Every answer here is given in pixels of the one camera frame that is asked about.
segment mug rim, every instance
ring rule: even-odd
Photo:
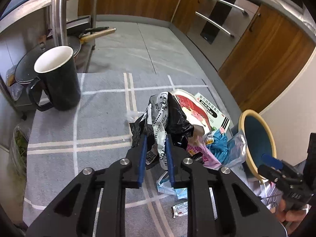
[[[67,48],[68,50],[71,49],[71,54],[70,54],[70,56],[69,56],[66,60],[64,60],[62,63],[60,63],[60,64],[57,65],[56,67],[54,67],[54,68],[52,68],[52,69],[49,69],[49,70],[46,70],[46,71],[38,71],[38,70],[35,69],[35,66],[39,63],[39,59],[40,59],[42,56],[44,56],[45,53],[53,52],[54,49],[55,49],[55,50],[56,50],[56,49],[60,49],[61,47],[62,47],[62,48]],[[39,56],[39,57],[37,58],[37,60],[36,60],[35,63],[34,63],[34,71],[37,72],[37,73],[48,73],[48,72],[51,72],[51,71],[53,71],[53,70],[55,70],[55,69],[57,69],[57,68],[60,68],[60,67],[63,66],[65,63],[67,63],[67,62],[71,59],[71,57],[73,56],[73,54],[74,54],[74,50],[73,50],[70,46],[61,45],[61,46],[53,47],[53,48],[49,49],[48,51],[44,52],[43,54],[41,54],[41,56]]]

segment finger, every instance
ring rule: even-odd
[[[290,224],[290,226],[287,228],[287,232],[288,232],[288,235],[290,235],[291,233],[294,232],[294,230],[298,227],[298,225],[300,224],[301,222],[293,222]]]
[[[290,210],[285,215],[285,220],[288,222],[301,222],[306,216],[306,210]]]
[[[276,218],[280,221],[280,222],[284,222],[285,221],[285,212],[284,211],[276,211],[275,215]]]
[[[283,210],[285,210],[285,208],[286,208],[285,200],[284,200],[284,199],[281,199],[281,201],[280,201],[280,203],[279,203],[277,209],[278,209],[278,211],[283,211]]]

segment metal screw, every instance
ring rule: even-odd
[[[190,159],[190,158],[185,158],[185,159],[183,160],[183,163],[184,163],[184,164],[187,164],[187,165],[190,165],[190,164],[193,163],[193,160]]]
[[[90,175],[90,174],[92,173],[92,168],[86,167],[86,168],[82,171],[82,173],[83,173],[84,175]]]
[[[130,160],[127,159],[127,158],[121,159],[121,160],[119,161],[119,163],[120,163],[121,165],[127,165],[127,164],[129,164],[129,162],[130,162]]]
[[[230,168],[224,166],[224,167],[221,168],[221,171],[222,171],[223,174],[229,174],[230,173]]]

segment black mug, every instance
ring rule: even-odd
[[[26,88],[30,101],[39,111],[55,107],[67,111],[77,106],[80,101],[77,70],[74,51],[69,46],[57,46],[43,53],[35,62],[34,70],[38,73]],[[33,91],[39,85],[47,94],[49,102],[39,105],[35,102]]]

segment qr code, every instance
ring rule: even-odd
[[[156,158],[157,154],[153,153],[151,150],[147,152],[146,163],[150,164]]]

